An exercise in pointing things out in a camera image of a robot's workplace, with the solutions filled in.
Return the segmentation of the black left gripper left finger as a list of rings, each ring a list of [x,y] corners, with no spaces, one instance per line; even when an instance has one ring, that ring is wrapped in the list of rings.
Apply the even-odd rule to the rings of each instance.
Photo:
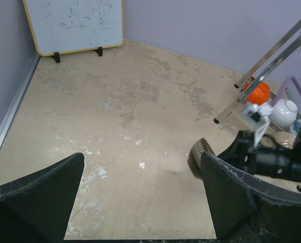
[[[0,185],[0,242],[63,242],[84,160],[74,153]]]

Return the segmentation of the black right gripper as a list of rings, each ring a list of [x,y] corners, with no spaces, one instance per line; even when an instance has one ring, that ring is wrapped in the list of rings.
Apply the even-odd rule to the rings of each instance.
[[[276,142],[268,134],[273,146],[254,147],[254,132],[239,131],[231,145],[218,157],[235,168],[251,175],[262,175],[301,183],[301,131],[292,149]]]

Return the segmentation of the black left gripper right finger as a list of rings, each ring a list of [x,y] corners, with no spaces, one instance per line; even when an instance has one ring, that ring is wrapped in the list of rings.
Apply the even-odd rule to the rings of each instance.
[[[201,173],[218,240],[301,242],[301,194],[205,152]]]

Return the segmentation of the beige bowl with dark rim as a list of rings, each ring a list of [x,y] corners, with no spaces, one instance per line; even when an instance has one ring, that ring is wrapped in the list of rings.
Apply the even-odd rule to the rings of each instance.
[[[198,179],[202,179],[201,156],[204,152],[214,154],[212,148],[210,147],[209,143],[205,140],[205,138],[201,138],[191,147],[189,156],[187,158],[187,163],[192,174]]]

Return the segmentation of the orange bowl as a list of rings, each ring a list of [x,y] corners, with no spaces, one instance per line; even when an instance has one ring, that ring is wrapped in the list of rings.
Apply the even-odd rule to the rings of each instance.
[[[270,98],[270,87],[262,82],[246,99],[252,104],[262,105]]]

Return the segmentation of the black glossy bowl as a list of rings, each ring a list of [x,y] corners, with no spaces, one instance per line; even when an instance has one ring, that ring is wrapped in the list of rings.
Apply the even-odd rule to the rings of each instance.
[[[292,149],[296,136],[287,132],[275,132],[271,134],[271,137],[281,146]],[[270,137],[262,137],[260,141],[261,145],[272,147],[275,143]]]

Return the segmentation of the blue floral white bowl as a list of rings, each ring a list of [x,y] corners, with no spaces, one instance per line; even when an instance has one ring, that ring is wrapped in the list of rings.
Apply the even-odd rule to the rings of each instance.
[[[290,133],[297,134],[301,128],[301,119],[297,119],[294,121],[292,125],[289,126]]]

